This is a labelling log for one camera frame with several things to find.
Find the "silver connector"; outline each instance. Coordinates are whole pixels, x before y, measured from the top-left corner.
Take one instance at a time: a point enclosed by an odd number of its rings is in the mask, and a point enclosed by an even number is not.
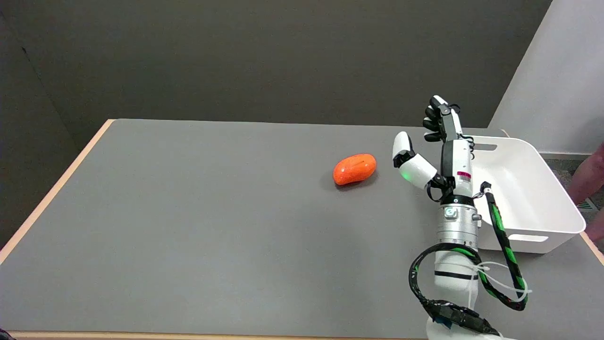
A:
[[[481,216],[475,207],[465,204],[445,204],[439,209],[439,243],[458,243],[477,249],[478,221]]]

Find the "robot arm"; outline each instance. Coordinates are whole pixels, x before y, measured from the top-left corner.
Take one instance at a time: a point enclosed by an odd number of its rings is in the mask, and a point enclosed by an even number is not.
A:
[[[439,243],[420,254],[410,268],[411,290],[429,315],[426,324],[428,339],[505,339],[473,311],[478,296],[478,275],[473,268],[481,262],[477,252],[477,230],[481,216],[474,206],[471,181],[474,140],[463,135],[458,116],[459,106],[449,105],[441,97],[434,96],[425,112],[426,118],[422,125],[430,132],[424,135],[424,139],[427,142],[443,143],[440,173],[413,150],[406,132],[400,132],[394,138],[392,159],[401,176],[415,187],[427,189],[430,198],[431,188],[442,191],[441,198],[435,200],[440,202],[439,225],[436,230]],[[488,195],[489,206],[495,206],[492,194]],[[499,227],[503,235],[499,235],[498,239],[501,236],[506,241],[503,224]],[[434,282],[439,292],[439,299],[436,300],[427,299],[421,294],[416,279],[421,260],[430,252],[435,252],[436,259]],[[515,270],[521,278],[517,266]],[[487,279],[481,276],[481,281],[491,295],[497,296],[508,307],[517,310],[524,308],[525,300],[513,305]]]

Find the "red label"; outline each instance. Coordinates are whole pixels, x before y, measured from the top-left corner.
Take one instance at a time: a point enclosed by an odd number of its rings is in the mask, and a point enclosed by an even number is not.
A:
[[[459,176],[459,179],[462,181],[469,182],[472,179],[472,175],[468,174],[467,172],[457,171],[457,175]]]

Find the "wooden table edge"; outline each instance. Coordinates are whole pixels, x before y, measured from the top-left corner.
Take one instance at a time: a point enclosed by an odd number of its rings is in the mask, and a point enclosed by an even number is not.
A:
[[[0,264],[6,260],[6,257],[17,246],[19,241],[25,236],[31,226],[36,222],[44,209],[50,204],[53,198],[61,190],[63,185],[69,180],[71,175],[82,163],[94,145],[101,139],[105,131],[115,121],[108,119],[97,131],[94,137],[88,142],[86,147],[75,158],[65,173],[59,178],[57,183],[44,196],[40,204],[36,206],[30,216],[23,222],[21,227],[14,233],[8,243],[0,250]],[[596,245],[590,240],[585,232],[581,232],[581,238],[585,241],[589,249],[604,266],[604,254],[602,254]],[[129,333],[129,332],[31,332],[31,331],[10,331],[10,334],[16,339],[47,340],[47,339],[85,339],[85,340],[309,340],[309,339],[339,339],[339,340],[384,340],[383,338],[316,338],[303,336],[255,336],[255,335],[202,335],[202,334],[176,334],[176,333]]]
[[[101,139],[101,136],[105,133],[105,131],[107,131],[107,129],[109,128],[109,125],[111,125],[111,123],[113,123],[114,121],[115,121],[115,119],[108,119],[103,124],[103,126],[101,126],[101,128],[97,131],[97,133],[90,140],[90,142],[88,142],[86,147],[84,147],[84,149],[75,158],[75,160],[71,163],[71,165],[67,168],[67,170],[65,170],[63,175],[57,181],[57,183],[55,183],[54,186],[50,189],[50,191],[48,191],[46,196],[44,196],[44,198],[36,206],[34,211],[31,212],[31,214],[25,220],[25,222],[23,222],[21,227],[19,227],[19,229],[14,233],[14,235],[7,242],[7,244],[5,244],[4,247],[2,248],[2,250],[0,250],[0,264],[2,264],[4,262],[4,260],[6,260],[6,258],[10,254],[10,252],[13,251],[13,249],[17,246],[19,241],[21,241],[23,236],[25,236],[25,234],[28,232],[28,230],[30,230],[31,226],[36,222],[38,217],[40,217],[40,215],[42,214],[44,209],[46,209],[46,207],[50,204],[50,202],[53,200],[53,198],[61,190],[63,185],[65,185],[67,180],[69,180],[69,178],[74,173],[74,171],[77,169],[77,167],[80,166],[80,164],[82,163],[84,158],[86,158],[86,156],[88,155],[90,150],[92,150],[92,148],[98,142],[98,140]]]
[[[392,338],[316,338],[307,336],[214,335],[131,332],[9,332],[15,339],[29,340],[413,340]]]

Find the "floor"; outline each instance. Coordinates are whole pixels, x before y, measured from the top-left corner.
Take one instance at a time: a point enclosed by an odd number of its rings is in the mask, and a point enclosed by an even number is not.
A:
[[[571,179],[573,178],[574,172],[577,170],[579,165],[581,164],[581,160],[545,160],[547,165],[550,166],[550,169],[556,175],[560,183],[567,188],[570,184]],[[599,209],[604,207],[604,188],[600,189],[599,192],[596,192],[593,196],[590,197],[591,201],[594,205]],[[589,223],[598,213],[598,211],[594,212],[581,212],[583,218],[587,223]],[[600,241],[596,243],[596,246],[600,249],[600,251],[604,252],[604,241]]]

